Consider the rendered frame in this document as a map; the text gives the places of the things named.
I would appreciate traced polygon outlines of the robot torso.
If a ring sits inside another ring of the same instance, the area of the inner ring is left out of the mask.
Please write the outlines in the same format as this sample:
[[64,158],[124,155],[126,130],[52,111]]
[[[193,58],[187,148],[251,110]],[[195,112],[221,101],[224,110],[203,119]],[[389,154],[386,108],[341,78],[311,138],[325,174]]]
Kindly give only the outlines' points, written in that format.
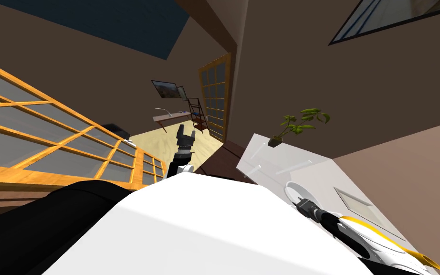
[[372,275],[263,186],[180,173],[131,193],[43,275]]

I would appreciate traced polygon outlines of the large wooden glazed door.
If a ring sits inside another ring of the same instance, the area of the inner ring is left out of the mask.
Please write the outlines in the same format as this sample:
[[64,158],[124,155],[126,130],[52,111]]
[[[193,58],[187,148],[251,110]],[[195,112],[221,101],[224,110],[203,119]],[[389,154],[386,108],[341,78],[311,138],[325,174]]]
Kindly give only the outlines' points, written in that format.
[[130,141],[0,69],[0,191],[44,191],[82,180],[138,190],[166,165]]

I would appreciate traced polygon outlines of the narrow wooden glazed door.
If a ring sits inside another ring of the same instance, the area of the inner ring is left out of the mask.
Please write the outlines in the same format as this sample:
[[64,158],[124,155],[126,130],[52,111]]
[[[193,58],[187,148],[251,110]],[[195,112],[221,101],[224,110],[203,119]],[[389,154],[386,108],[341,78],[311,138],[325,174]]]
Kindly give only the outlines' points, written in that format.
[[227,53],[198,70],[209,134],[222,143],[229,120],[231,60],[232,54]]

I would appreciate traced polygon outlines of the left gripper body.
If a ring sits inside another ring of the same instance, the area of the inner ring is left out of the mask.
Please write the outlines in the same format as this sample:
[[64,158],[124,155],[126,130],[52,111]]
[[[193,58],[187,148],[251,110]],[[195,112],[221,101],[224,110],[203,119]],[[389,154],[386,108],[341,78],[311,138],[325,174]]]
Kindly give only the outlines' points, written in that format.
[[190,140],[190,136],[184,135],[183,138],[177,138],[178,150],[191,150],[194,141]]

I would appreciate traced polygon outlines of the dark framed window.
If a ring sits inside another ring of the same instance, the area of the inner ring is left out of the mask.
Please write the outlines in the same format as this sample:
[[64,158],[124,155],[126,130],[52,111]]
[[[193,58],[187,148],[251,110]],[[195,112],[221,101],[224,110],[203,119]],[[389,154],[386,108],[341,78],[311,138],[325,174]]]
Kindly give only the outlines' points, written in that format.
[[330,41],[335,44],[440,14],[440,0],[361,0]]

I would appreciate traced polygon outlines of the dark ladder shelf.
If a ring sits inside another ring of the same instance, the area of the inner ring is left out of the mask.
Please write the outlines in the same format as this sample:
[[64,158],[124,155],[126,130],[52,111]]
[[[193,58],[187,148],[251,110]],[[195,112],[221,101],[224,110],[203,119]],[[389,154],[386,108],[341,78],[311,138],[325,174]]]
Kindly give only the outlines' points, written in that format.
[[191,121],[196,123],[194,127],[203,133],[203,130],[208,129],[208,124],[202,110],[199,98],[187,98],[189,105],[189,112]]

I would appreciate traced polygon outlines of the brown desk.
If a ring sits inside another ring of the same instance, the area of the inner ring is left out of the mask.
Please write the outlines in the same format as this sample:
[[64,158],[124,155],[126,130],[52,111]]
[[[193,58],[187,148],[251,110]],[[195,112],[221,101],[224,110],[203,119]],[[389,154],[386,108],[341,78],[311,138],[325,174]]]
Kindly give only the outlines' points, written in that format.
[[160,115],[160,116],[154,116],[153,117],[153,121],[158,123],[161,128],[164,130],[165,133],[167,133],[167,131],[165,130],[165,127],[163,126],[162,122],[163,121],[167,121],[167,120],[172,120],[172,119],[176,119],[176,118],[181,118],[181,117],[188,117],[190,120],[192,120],[192,116],[190,112],[176,112],[176,113],[170,113],[169,111],[162,109],[162,108],[155,108],[156,110],[164,110],[167,112],[166,115]]

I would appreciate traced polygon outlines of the green potted plant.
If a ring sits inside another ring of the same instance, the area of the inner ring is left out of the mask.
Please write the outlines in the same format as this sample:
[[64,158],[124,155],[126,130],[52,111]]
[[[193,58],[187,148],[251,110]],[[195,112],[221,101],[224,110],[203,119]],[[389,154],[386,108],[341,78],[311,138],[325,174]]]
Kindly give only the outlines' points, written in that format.
[[284,127],[282,132],[270,138],[267,145],[270,147],[277,147],[283,143],[283,137],[288,133],[299,135],[306,129],[316,129],[315,126],[310,125],[310,122],[313,120],[317,120],[324,124],[327,124],[331,120],[329,114],[322,112],[321,109],[318,108],[304,109],[300,111],[300,114],[301,117],[299,119],[296,116],[284,116],[283,122],[280,124],[280,126]]

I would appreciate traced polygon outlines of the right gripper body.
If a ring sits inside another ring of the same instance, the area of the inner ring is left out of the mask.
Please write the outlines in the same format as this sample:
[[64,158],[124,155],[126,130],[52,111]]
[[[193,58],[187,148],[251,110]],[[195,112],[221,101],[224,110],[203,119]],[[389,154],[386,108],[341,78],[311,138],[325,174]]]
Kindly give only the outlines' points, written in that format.
[[304,199],[301,197],[298,199],[300,201],[295,205],[298,212],[306,218],[314,220],[315,222],[320,222],[320,214],[317,214],[317,212],[319,212],[321,209],[318,207],[318,205],[309,199]]

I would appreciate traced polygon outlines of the landscape wall picture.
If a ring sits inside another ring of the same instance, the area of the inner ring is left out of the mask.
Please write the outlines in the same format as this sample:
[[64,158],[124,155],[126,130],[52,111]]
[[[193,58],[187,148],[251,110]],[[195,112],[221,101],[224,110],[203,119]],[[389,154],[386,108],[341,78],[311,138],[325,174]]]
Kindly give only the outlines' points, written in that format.
[[175,83],[162,82],[162,81],[151,81],[156,90],[158,91],[161,98],[181,98],[178,88]]

